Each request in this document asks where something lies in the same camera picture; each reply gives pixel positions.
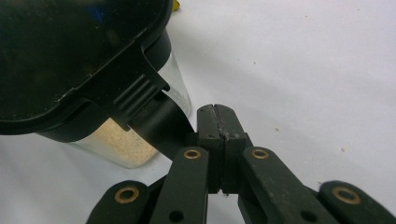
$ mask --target white surface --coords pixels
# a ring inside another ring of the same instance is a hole
[[[192,111],[233,108],[308,187],[343,180],[396,215],[396,2],[180,3],[167,29]],[[37,135],[0,136],[0,223],[83,223],[109,187],[150,184],[169,165],[126,170]],[[210,197],[208,223],[241,222],[235,197]]]

